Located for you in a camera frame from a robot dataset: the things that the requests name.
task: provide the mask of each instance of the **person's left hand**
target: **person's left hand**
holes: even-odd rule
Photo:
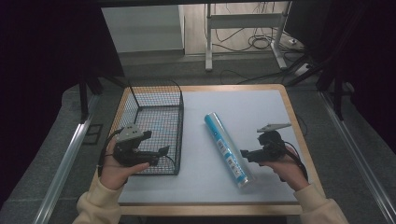
[[[112,156],[116,139],[112,138],[106,149],[105,162],[103,165],[100,182],[108,189],[121,188],[128,176],[144,171],[149,168],[149,163],[141,163],[132,167],[121,166]]]

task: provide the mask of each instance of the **hand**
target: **hand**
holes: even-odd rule
[[[121,166],[112,156],[116,139],[112,138],[106,149],[105,162],[103,165],[100,182],[108,189],[121,188],[128,176],[144,171],[149,168],[149,163],[141,163],[132,167]]]
[[[287,150],[294,153],[294,150],[290,147],[286,147]],[[260,165],[271,167],[280,178],[284,179],[289,186],[298,191],[304,189],[309,185],[306,181],[303,171],[297,166],[297,163],[288,155],[279,161],[263,161],[259,162]]]

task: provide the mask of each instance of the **white wall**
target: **white wall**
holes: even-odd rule
[[[184,49],[182,6],[102,8],[117,52]]]

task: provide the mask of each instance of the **sweatshirt cuff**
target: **sweatshirt cuff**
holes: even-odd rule
[[[300,203],[303,212],[312,211],[328,201],[328,199],[319,193],[314,184],[294,192],[294,197]]]
[[[103,208],[113,208],[119,204],[119,197],[122,193],[122,189],[107,189],[102,185],[100,180],[96,184],[91,192],[88,192],[87,199],[92,204],[103,207]]]

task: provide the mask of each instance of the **gray carpet floor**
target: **gray carpet floor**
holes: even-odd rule
[[[121,62],[126,77],[169,78],[179,85],[282,83],[293,78],[293,76],[256,78],[279,72],[276,61],[268,54],[247,56],[247,58],[241,55],[215,56],[214,70],[211,73],[205,71],[202,57],[185,59],[175,56],[174,60],[166,57],[165,63],[158,59],[134,61],[125,57],[121,58]],[[314,88],[317,78],[311,77],[295,87],[287,88],[287,91],[325,193],[340,204],[350,223],[387,223],[348,152],[345,142],[335,128],[323,100]],[[76,211],[78,197],[91,184],[99,157],[98,148],[101,148],[106,140],[123,91],[122,88],[105,79],[101,79],[101,82],[104,93],[100,96],[91,122],[91,125],[102,127],[100,138],[95,142],[95,137],[88,135],[85,137],[85,144],[79,149],[49,223],[71,223],[78,214]],[[376,177],[395,202],[396,156],[356,111],[347,97],[343,99],[342,109],[344,123],[351,131]],[[0,212],[0,223],[33,222],[79,119],[78,87],[73,87],[64,93],[63,106],[48,137],[20,183],[5,202]],[[143,220],[154,223],[152,218],[143,217]],[[265,223],[265,220],[264,217],[257,217],[249,223]],[[136,217],[122,217],[121,221],[139,223]],[[301,222],[297,216],[290,216],[287,217],[287,223]]]

